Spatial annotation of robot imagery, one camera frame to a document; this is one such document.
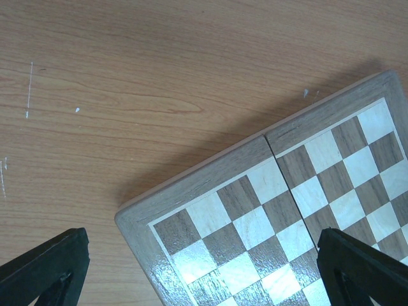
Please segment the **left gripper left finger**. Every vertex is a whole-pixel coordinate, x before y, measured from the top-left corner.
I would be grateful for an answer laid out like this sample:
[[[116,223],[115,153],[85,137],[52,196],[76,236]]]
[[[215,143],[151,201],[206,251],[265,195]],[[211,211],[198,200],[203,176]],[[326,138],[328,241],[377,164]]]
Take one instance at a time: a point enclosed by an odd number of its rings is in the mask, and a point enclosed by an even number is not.
[[[1,305],[76,305],[90,263],[85,228],[71,228],[1,266]]]

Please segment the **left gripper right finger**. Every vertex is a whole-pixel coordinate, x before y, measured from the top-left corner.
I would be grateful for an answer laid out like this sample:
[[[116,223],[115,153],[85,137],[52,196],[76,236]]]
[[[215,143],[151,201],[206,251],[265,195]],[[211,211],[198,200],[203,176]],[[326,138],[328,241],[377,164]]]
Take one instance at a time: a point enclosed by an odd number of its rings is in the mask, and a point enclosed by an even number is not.
[[[335,228],[324,229],[317,246],[332,305],[407,305],[407,265]]]

